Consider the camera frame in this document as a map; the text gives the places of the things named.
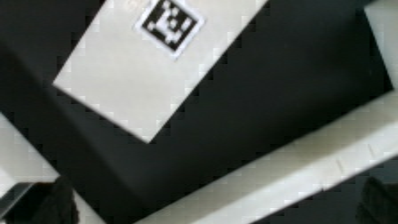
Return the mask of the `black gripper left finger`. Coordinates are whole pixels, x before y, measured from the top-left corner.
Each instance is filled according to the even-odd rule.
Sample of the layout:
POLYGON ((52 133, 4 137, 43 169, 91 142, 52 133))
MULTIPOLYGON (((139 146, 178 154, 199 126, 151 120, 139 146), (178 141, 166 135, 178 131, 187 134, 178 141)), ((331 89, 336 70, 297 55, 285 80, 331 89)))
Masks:
POLYGON ((73 188, 54 182, 20 182, 0 197, 0 224, 78 224, 73 188))

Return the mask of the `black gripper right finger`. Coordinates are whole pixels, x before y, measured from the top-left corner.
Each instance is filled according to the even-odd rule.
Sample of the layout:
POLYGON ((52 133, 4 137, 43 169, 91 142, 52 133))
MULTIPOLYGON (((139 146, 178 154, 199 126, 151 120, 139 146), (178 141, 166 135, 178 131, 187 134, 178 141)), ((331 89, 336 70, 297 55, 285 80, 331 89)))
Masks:
POLYGON ((366 180, 356 213, 357 224, 398 224, 398 183, 366 180))

